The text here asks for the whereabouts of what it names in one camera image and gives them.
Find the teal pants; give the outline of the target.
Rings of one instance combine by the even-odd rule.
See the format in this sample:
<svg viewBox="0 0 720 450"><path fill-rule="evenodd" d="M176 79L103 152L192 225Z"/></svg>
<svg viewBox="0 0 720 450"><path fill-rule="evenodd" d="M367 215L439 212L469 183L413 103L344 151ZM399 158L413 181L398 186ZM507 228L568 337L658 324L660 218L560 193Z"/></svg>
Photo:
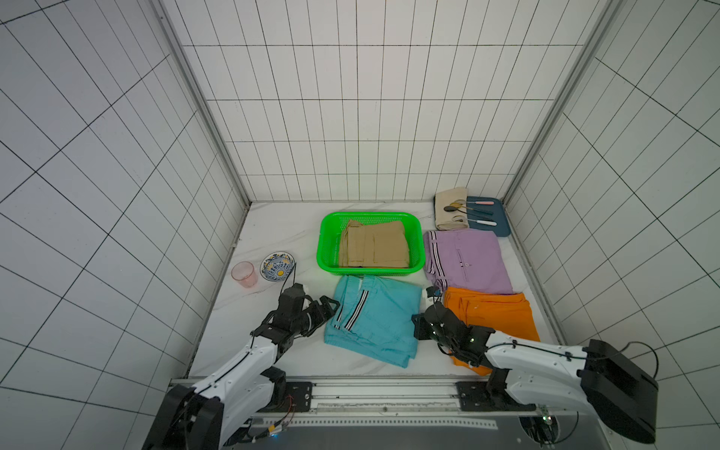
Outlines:
<svg viewBox="0 0 720 450"><path fill-rule="evenodd" d="M335 290L339 309L324 342L405 369L416 357L412 318L422 301L419 286L375 276L344 276Z"/></svg>

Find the green plastic basket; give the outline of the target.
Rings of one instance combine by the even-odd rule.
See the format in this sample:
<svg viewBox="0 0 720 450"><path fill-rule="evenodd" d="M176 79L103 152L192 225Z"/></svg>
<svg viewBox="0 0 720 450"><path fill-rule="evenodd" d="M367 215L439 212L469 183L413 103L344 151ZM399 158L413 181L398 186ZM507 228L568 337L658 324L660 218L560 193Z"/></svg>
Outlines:
<svg viewBox="0 0 720 450"><path fill-rule="evenodd" d="M335 275L406 276L426 263L419 219L405 212L335 212L321 223L317 263Z"/></svg>

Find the orange pants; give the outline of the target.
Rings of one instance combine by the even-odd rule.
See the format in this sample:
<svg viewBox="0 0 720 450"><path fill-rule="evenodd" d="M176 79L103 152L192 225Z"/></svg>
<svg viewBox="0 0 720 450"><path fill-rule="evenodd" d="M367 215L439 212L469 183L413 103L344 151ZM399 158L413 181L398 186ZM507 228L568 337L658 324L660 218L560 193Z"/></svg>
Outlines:
<svg viewBox="0 0 720 450"><path fill-rule="evenodd" d="M524 294L484 294L450 287L444 294L444 306L467 326L485 326L540 341L531 304Z"/></svg>

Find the purple pants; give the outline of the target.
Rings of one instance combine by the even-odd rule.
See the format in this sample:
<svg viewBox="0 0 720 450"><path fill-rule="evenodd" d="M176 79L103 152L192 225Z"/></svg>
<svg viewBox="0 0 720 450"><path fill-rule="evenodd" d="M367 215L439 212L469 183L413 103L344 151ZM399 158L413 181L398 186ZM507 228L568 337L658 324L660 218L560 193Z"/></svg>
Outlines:
<svg viewBox="0 0 720 450"><path fill-rule="evenodd" d="M498 237L473 229L428 231L423 235L429 282L442 291L465 289L513 294Z"/></svg>

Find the beige pants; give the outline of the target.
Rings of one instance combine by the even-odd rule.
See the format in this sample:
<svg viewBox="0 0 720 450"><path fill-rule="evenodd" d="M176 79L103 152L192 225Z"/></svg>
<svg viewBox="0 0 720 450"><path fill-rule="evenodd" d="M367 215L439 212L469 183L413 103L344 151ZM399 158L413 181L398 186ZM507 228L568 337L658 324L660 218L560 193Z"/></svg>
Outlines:
<svg viewBox="0 0 720 450"><path fill-rule="evenodd" d="M351 220L340 238L339 266L409 268L404 225L397 220L371 225Z"/></svg>

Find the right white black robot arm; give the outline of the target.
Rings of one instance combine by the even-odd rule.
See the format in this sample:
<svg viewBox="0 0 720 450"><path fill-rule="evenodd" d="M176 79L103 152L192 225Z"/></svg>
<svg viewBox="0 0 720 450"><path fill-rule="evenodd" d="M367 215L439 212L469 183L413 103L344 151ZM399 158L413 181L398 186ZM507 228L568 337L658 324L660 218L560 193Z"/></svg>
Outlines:
<svg viewBox="0 0 720 450"><path fill-rule="evenodd" d="M605 341L559 346L467 325L436 303L412 317L414 335L472 368L490 369L486 390L497 405L534 405L593 414L640 444L656 442L656 378Z"/></svg>

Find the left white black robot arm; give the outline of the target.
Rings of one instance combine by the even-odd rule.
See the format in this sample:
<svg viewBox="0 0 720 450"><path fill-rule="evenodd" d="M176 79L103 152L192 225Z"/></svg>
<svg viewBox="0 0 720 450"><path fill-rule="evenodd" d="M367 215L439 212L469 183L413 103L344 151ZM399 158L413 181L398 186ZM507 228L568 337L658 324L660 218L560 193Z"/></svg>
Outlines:
<svg viewBox="0 0 720 450"><path fill-rule="evenodd" d="M283 405L285 372L275 363L299 338L330 322L341 303L282 294L238 354L191 386L166 393L144 449L219 449L256 412Z"/></svg>

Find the blue patterned plate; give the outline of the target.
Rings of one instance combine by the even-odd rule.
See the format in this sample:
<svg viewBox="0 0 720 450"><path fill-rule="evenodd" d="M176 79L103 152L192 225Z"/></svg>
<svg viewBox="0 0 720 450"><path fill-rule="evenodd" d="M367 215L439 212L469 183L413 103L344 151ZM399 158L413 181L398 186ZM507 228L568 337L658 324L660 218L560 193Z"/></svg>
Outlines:
<svg viewBox="0 0 720 450"><path fill-rule="evenodd" d="M266 281L285 281L294 270L296 262L294 256L286 251L277 251L269 254L260 264L260 274Z"/></svg>

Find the pink plastic cup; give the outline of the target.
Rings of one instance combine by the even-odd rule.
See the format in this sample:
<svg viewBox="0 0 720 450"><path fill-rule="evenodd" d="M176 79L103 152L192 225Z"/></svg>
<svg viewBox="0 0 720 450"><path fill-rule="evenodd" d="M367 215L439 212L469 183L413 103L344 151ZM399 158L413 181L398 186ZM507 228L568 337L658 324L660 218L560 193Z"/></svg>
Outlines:
<svg viewBox="0 0 720 450"><path fill-rule="evenodd" d="M238 262L231 270L232 279L243 288L254 287L258 282L258 274L251 262Z"/></svg>

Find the dark spoon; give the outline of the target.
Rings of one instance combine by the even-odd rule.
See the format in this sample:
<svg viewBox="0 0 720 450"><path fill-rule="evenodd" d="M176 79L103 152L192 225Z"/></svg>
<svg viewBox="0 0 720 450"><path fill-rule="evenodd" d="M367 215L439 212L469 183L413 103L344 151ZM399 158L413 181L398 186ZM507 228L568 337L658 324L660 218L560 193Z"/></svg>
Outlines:
<svg viewBox="0 0 720 450"><path fill-rule="evenodd" d="M459 212L461 214L467 213L467 211L462 206L455 206L453 204L445 206L444 212L448 212L448 213Z"/></svg>

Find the dark blue tray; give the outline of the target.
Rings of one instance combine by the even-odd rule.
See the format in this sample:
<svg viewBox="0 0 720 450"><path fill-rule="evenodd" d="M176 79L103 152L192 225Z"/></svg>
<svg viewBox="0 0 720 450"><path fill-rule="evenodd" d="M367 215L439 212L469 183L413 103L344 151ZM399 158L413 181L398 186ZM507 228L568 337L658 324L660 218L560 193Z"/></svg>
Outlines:
<svg viewBox="0 0 720 450"><path fill-rule="evenodd" d="M489 227L469 222L469 226L471 229L490 231L495 233L495 236L497 237L510 236L511 230L509 221L506 217L506 212L504 211L504 205L500 200L489 197L469 196L466 199L466 202L470 201L493 201L495 202L495 204L493 204L492 206L467 204L468 219L483 219L483 221L495 221L498 223L496 227Z"/></svg>

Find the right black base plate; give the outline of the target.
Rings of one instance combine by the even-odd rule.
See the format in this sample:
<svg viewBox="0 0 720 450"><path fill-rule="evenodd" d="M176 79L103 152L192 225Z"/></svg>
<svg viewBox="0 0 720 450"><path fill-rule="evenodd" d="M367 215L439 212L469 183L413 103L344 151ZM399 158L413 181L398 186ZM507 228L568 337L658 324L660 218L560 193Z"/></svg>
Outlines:
<svg viewBox="0 0 720 450"><path fill-rule="evenodd" d="M456 382L459 408L467 413L494 413L526 411L506 392L495 389L489 382Z"/></svg>

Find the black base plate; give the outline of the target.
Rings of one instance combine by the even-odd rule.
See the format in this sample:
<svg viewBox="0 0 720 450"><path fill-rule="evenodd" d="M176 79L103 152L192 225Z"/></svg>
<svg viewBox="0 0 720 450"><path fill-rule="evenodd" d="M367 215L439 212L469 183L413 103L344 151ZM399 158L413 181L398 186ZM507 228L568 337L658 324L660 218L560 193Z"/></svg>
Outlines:
<svg viewBox="0 0 720 450"><path fill-rule="evenodd" d="M313 387L313 382L280 382L276 385L277 409L281 412L309 412Z"/></svg>
<svg viewBox="0 0 720 450"><path fill-rule="evenodd" d="M456 382L459 408L467 413L494 413L526 411L506 392L495 389L489 382Z"/></svg>

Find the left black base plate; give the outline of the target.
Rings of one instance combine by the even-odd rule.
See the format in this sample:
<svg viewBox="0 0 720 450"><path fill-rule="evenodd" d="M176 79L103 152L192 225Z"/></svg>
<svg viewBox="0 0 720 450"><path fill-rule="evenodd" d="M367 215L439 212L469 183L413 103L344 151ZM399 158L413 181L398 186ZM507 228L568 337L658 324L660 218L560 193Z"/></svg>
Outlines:
<svg viewBox="0 0 720 450"><path fill-rule="evenodd" d="M313 382L280 382L276 385L277 409L281 412L309 412L313 387Z"/></svg>

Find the aluminium mounting rail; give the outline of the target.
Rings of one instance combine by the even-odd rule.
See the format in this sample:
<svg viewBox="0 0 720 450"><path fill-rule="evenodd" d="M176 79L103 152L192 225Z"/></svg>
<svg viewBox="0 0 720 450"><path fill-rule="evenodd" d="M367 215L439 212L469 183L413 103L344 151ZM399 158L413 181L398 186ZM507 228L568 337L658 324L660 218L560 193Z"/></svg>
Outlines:
<svg viewBox="0 0 720 450"><path fill-rule="evenodd" d="M457 376L310 376L289 377L285 382L312 382L314 384L311 409L300 414L314 416L423 416L426 414L539 414L575 411L562 408L525 405L518 412L463 412L459 408L457 382L488 382L491 377ZM202 380L190 377L174 381L174 386L192 386ZM285 414L278 407L267 407L253 416Z"/></svg>

